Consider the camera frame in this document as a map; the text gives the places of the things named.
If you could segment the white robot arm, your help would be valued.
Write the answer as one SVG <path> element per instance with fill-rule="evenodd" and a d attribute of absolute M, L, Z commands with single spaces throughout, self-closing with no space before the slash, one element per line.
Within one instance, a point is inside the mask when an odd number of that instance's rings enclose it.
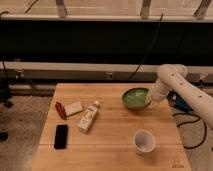
<path fill-rule="evenodd" d="M 154 105 L 174 90 L 213 130 L 213 97 L 189 83 L 187 68 L 181 64 L 163 64 L 157 69 L 157 80 L 151 86 L 146 101 Z"/>

